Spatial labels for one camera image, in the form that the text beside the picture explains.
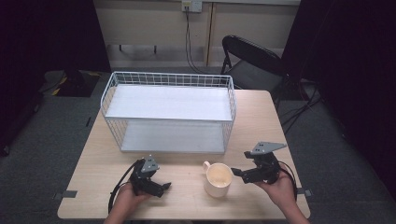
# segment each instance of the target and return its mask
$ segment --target white cup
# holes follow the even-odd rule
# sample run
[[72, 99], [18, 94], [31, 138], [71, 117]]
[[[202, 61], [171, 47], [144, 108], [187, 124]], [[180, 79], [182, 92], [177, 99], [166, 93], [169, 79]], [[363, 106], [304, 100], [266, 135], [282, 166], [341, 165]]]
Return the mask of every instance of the white cup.
[[204, 161], [203, 166], [206, 172], [204, 183], [206, 192], [215, 198], [225, 196], [233, 179], [230, 167], [223, 163], [210, 164], [208, 161]]

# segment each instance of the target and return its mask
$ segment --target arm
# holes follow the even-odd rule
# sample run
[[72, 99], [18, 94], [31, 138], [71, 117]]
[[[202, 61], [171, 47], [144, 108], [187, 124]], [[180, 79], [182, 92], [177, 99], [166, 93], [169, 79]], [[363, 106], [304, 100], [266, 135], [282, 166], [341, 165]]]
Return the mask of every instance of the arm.
[[105, 224], [121, 224], [131, 215], [139, 204], [147, 200], [150, 195], [142, 193], [138, 196], [134, 195], [131, 183], [126, 183], [120, 187], [117, 199], [114, 202], [110, 214], [105, 219]]
[[279, 179], [272, 185], [264, 182], [255, 184], [268, 193], [270, 199], [279, 207], [289, 223], [309, 223], [295, 202], [291, 180], [285, 173], [280, 172]]

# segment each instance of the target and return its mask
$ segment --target metal bracket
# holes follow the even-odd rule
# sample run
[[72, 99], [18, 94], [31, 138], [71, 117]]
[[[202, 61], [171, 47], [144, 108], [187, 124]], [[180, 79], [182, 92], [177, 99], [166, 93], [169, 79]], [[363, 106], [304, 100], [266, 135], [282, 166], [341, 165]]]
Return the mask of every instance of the metal bracket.
[[297, 188], [297, 194], [304, 194], [305, 197], [311, 197], [314, 195], [314, 193], [312, 193], [312, 190], [303, 188]]
[[262, 155], [267, 154], [272, 151], [281, 149], [282, 147], [286, 147], [286, 144], [283, 143], [270, 143], [270, 142], [259, 142], [253, 150], [251, 150], [251, 155]]
[[154, 160], [154, 158], [151, 155], [149, 155], [145, 160], [145, 164], [143, 164], [142, 173], [156, 171], [159, 169], [160, 169], [160, 166], [157, 164], [157, 162]]
[[61, 200], [62, 198], [76, 198], [76, 190], [65, 190], [63, 193], [55, 193], [52, 197], [53, 200]]

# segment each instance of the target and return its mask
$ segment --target wire basket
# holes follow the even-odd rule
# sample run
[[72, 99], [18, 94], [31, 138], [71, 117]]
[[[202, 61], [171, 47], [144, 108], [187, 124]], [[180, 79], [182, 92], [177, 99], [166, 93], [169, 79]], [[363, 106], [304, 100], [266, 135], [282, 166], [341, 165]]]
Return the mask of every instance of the wire basket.
[[236, 101], [230, 76], [114, 72], [101, 109], [121, 151], [224, 153]]

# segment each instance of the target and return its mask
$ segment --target black cable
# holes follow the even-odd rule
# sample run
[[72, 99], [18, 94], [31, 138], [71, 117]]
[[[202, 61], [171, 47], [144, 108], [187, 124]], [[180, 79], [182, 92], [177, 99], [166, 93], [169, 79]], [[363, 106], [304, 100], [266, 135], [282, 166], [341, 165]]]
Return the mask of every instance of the black cable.
[[291, 180], [291, 184], [293, 186], [293, 192], [294, 192], [294, 199], [297, 201], [297, 183], [296, 183], [296, 177], [294, 176], [294, 172], [290, 169], [290, 167], [283, 161], [280, 161], [280, 163], [284, 164], [285, 166], [288, 167], [288, 169], [290, 170], [290, 172], [288, 172], [287, 170], [280, 168], [281, 171], [283, 171]]
[[116, 187], [114, 187], [113, 191], [110, 193], [110, 199], [108, 200], [108, 213], [110, 213], [111, 209], [113, 208], [114, 198], [116, 197], [116, 194], [119, 191], [120, 187], [122, 185], [125, 185], [126, 183], [128, 183], [128, 182], [122, 183], [122, 180], [125, 178], [125, 176], [128, 175], [128, 173], [132, 170], [132, 168], [134, 168], [136, 163], [137, 163], [137, 161], [134, 162], [134, 164], [132, 164], [131, 167], [128, 168], [128, 170], [125, 172], [125, 174], [120, 179], [119, 183], [116, 185]]
[[302, 107], [300, 107], [299, 109], [294, 109], [295, 110], [294, 115], [292, 115], [290, 118], [288, 118], [286, 121], [284, 121], [281, 124], [281, 126], [283, 127], [285, 124], [289, 123], [292, 119], [294, 119], [294, 121], [291, 123], [289, 128], [284, 132], [285, 134], [287, 134], [289, 132], [290, 128], [297, 121], [297, 119], [305, 112], [305, 110], [307, 110], [308, 108], [311, 108], [312, 106], [314, 106], [314, 105], [316, 105], [317, 103], [320, 102], [320, 100], [321, 100], [320, 97], [315, 102], [312, 102], [317, 91], [318, 91], [318, 86], [315, 87], [315, 90], [312, 93], [312, 96], [309, 98], [308, 102], [305, 105], [303, 105]]
[[186, 54], [187, 54], [187, 63], [189, 64], [190, 68], [197, 74], [205, 74], [204, 71], [201, 71], [198, 69], [191, 56], [191, 37], [190, 37], [190, 17], [189, 17], [189, 11], [190, 9], [188, 7], [185, 7], [186, 11], [186, 20], [187, 20], [187, 31], [186, 31]]

